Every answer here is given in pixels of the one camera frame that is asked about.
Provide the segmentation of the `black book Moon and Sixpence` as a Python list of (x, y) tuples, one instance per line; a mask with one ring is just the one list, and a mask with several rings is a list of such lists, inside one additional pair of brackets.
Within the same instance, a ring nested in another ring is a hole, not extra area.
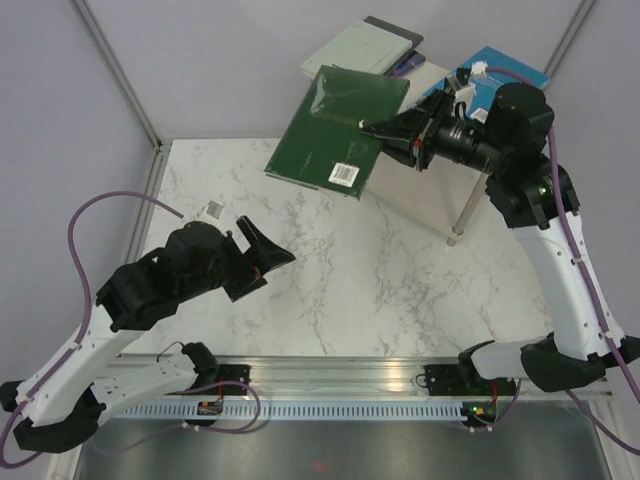
[(364, 19), (364, 21), (370, 25), (373, 25), (374, 27), (380, 28), (391, 34), (394, 34), (401, 38), (409, 40), (411, 42), (413, 49), (415, 49), (418, 45), (420, 45), (424, 40), (424, 36), (419, 33), (397, 26), (393, 23), (389, 23), (387, 21), (381, 20), (374, 16), (367, 16)]

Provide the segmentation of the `purple galaxy cover book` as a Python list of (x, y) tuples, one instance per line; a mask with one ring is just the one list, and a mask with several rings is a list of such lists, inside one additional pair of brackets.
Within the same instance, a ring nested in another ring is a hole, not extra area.
[(396, 78), (404, 77), (408, 73), (424, 64), (425, 61), (426, 57), (423, 54), (416, 50), (412, 50), (404, 59), (402, 59), (387, 73), (387, 76)]

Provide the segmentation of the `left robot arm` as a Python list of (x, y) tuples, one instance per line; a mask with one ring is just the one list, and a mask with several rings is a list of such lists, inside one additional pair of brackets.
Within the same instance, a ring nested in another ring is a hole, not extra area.
[(103, 372), (180, 304), (216, 289), (237, 301), (266, 285), (268, 272), (294, 262), (248, 217), (236, 224), (247, 250), (217, 220), (196, 220), (173, 231), (164, 246), (119, 267), (98, 290), (88, 325), (78, 330), (82, 339), (69, 339), (31, 378), (2, 384), (2, 408), (20, 419), (12, 429), (20, 449), (63, 453), (147, 400), (190, 389), (206, 395), (217, 387), (219, 364), (201, 342), (120, 377)]

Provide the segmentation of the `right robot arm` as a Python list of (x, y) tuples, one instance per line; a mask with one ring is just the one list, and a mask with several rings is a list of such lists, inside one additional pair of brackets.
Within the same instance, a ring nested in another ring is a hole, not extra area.
[(458, 356), (458, 385), (471, 394), (495, 379), (528, 379), (544, 392), (585, 387), (639, 358), (639, 340), (612, 318), (582, 236), (579, 200), (555, 159), (554, 112), (526, 83), (502, 85), (486, 121), (457, 118), (454, 94), (435, 89), (414, 107), (360, 131), (399, 163), (422, 171), (436, 156), (487, 174), (486, 193), (524, 248), (553, 330), (519, 342), (488, 341)]

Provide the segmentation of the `dark green book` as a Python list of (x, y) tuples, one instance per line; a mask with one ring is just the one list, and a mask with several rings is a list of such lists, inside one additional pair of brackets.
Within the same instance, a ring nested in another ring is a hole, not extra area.
[(264, 172), (360, 198), (382, 148), (361, 127), (395, 116), (409, 88), (407, 79), (322, 66)]

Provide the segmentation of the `bright blue book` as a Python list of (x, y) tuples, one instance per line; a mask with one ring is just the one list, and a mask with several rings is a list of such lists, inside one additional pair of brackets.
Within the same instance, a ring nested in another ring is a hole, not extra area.
[(466, 91), (456, 95), (455, 104), (462, 102), (465, 106), (465, 116), (481, 123), (486, 121), (488, 110), (498, 88), (505, 83), (517, 82), (516, 78), (504, 73), (494, 72), (494, 69), (507, 70), (514, 73), (542, 90), (548, 86), (551, 80), (549, 75), (490, 46), (485, 46), (477, 51), (469, 59), (462, 62), (460, 67), (472, 68), (478, 62), (486, 63), (491, 71), (485, 77), (471, 77), (468, 81), (469, 86), (463, 87)]

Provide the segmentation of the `clear plastic file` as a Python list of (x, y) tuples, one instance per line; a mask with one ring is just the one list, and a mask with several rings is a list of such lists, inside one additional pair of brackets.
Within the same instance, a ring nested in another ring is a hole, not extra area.
[(387, 75), (414, 50), (411, 42), (357, 20), (333, 37), (301, 65), (301, 72), (313, 79), (322, 66)]

